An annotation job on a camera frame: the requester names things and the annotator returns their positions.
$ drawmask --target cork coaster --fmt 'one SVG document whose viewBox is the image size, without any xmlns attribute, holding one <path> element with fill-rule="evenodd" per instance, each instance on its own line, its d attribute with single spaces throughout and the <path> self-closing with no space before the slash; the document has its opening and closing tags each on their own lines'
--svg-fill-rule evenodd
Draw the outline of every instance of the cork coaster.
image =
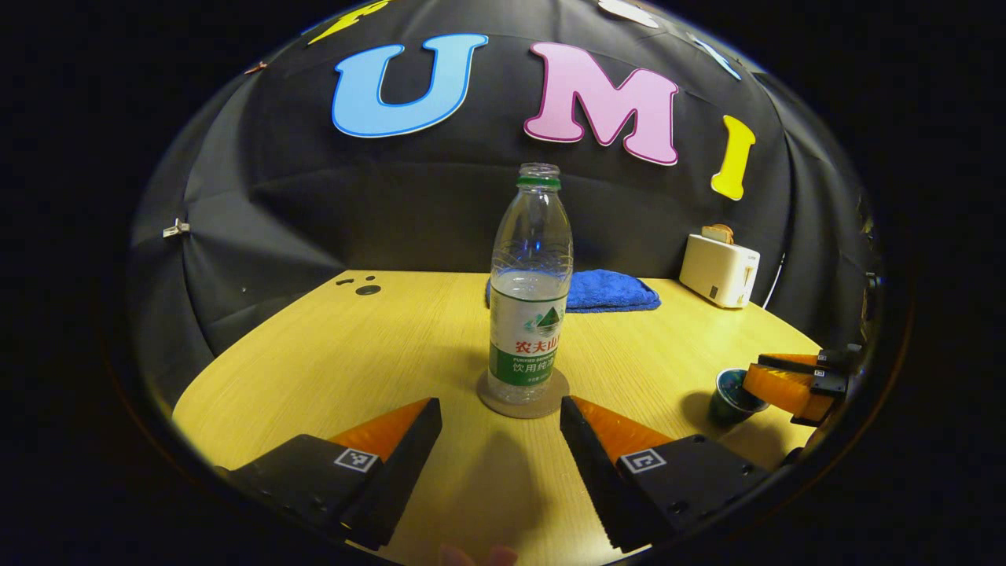
<svg viewBox="0 0 1006 566">
<path fill-rule="evenodd" d="M 475 386 L 475 390 L 486 407 L 501 415 L 515 419 L 537 419 L 558 411 L 562 398 L 569 395 L 569 382 L 566 381 L 562 372 L 552 369 L 552 376 L 548 378 L 548 388 L 545 389 L 541 398 L 524 405 L 511 405 L 492 397 L 489 393 L 488 370 L 479 376 L 479 383 Z"/>
</svg>

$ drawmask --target yellow letter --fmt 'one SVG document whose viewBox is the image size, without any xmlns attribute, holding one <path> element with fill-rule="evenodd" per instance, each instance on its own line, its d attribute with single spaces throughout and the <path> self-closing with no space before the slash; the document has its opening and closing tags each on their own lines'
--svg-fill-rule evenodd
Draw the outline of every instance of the yellow letter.
<svg viewBox="0 0 1006 566">
<path fill-rule="evenodd" d="M 363 6 L 362 8 L 360 8 L 358 10 L 353 10 L 352 12 L 349 12 L 348 14 L 346 14 L 346 15 L 342 16 L 341 18 L 339 18 L 338 21 L 336 21 L 335 23 L 333 23 L 332 27 L 329 27 L 328 29 L 326 29 L 324 33 L 322 33 L 318 37 L 315 37 L 314 39 L 308 41 L 308 45 L 310 45 L 311 43 L 314 43 L 315 41 L 317 41 L 319 39 L 322 39 L 324 37 L 328 37 L 329 35 L 335 33 L 336 31 L 340 31 L 342 29 L 346 29 L 347 27 L 349 27 L 349 26 L 353 25 L 354 23 L 360 21 L 359 20 L 360 16 L 365 16 L 367 14 L 372 14 L 372 13 L 376 12 L 377 10 L 383 8 L 384 6 L 387 6 L 387 3 L 390 2 L 390 1 L 391 0 L 380 0 L 379 2 L 374 2 L 373 4 L 367 4 L 366 6 Z"/>
<path fill-rule="evenodd" d="M 712 175 L 710 184 L 716 192 L 740 200 L 744 195 L 744 187 L 740 181 L 744 178 L 744 168 L 747 166 L 747 153 L 754 144 L 754 134 L 743 122 L 732 116 L 724 116 L 726 125 L 726 152 L 723 155 L 723 166 L 719 172 Z"/>
</svg>

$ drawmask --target plastic water bottle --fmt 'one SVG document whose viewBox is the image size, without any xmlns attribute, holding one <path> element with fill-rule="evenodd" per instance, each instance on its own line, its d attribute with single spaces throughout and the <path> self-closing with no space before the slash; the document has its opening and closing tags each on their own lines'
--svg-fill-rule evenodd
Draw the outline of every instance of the plastic water bottle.
<svg viewBox="0 0 1006 566">
<path fill-rule="evenodd" d="M 538 400 L 548 386 L 572 277 L 572 233 L 558 198 L 559 168 L 524 163 L 493 246 L 489 391 Z"/>
</svg>

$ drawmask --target blue letter u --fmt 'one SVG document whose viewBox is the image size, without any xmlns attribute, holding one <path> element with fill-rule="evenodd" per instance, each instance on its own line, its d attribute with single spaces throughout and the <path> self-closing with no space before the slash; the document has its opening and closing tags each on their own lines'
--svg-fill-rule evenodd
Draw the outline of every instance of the blue letter u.
<svg viewBox="0 0 1006 566">
<path fill-rule="evenodd" d="M 332 123 L 340 132 L 359 138 L 382 138 L 429 128 L 454 114 L 465 102 L 472 53 L 489 42 L 478 33 L 452 33 L 427 39 L 436 52 L 430 89 L 408 104 L 384 104 L 380 84 L 391 57 L 405 50 L 384 45 L 357 53 L 335 65 L 341 75 L 332 98 Z"/>
</svg>

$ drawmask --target black fabric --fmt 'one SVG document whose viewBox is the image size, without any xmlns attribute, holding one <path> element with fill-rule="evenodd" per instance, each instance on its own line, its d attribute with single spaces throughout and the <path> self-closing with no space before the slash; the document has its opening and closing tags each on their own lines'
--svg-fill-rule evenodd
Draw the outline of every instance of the black fabric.
<svg viewBox="0 0 1006 566">
<path fill-rule="evenodd" d="M 860 181 L 824 124 L 778 80 L 756 76 L 786 124 L 794 188 L 792 231 L 769 311 L 826 349 L 862 344 L 866 272 L 880 265 L 861 230 Z"/>
<path fill-rule="evenodd" d="M 173 145 L 138 213 L 135 242 L 181 254 L 173 277 L 160 278 L 161 286 L 172 280 L 173 295 L 164 290 L 134 302 L 134 319 L 145 322 L 137 329 L 141 365 L 177 382 L 168 389 L 184 389 L 207 357 L 346 267 L 486 270 L 517 166 L 526 161 L 562 171 L 577 269 L 677 277 L 687 235 L 727 223 L 737 243 L 762 254 L 754 304 L 769 297 L 785 253 L 769 310 L 824 347 L 851 342 L 860 267 L 868 261 L 855 215 L 859 185 L 840 148 L 760 68 L 747 68 L 745 59 L 683 21 L 657 19 L 664 29 L 578 0 L 392 2 L 308 46 L 322 24 L 278 50 L 266 69 L 239 75 L 193 121 L 197 134 L 183 133 Z M 407 103 L 429 87 L 434 53 L 422 43 L 460 32 L 486 34 L 489 42 L 476 49 L 465 103 L 450 118 L 376 139 L 350 137 L 332 125 L 340 60 L 404 45 L 387 65 L 381 96 L 388 104 Z M 733 59 L 742 79 L 689 40 L 690 32 Z M 526 135 L 523 123 L 538 112 L 544 72 L 529 50 L 535 41 L 588 50 L 615 84 L 638 67 L 677 83 L 679 162 L 641 160 L 621 141 L 604 147 L 590 128 L 573 144 Z M 739 201 L 709 187 L 726 145 L 727 114 L 758 140 Z M 578 106 L 575 117 L 588 126 Z M 190 222 L 191 233 L 160 240 L 175 215 Z M 139 261 L 136 286 L 168 268 L 152 260 Z M 164 335 L 180 326 L 192 340 L 169 346 L 175 339 Z M 196 351 L 199 362 L 185 371 L 157 366 Z"/>
</svg>

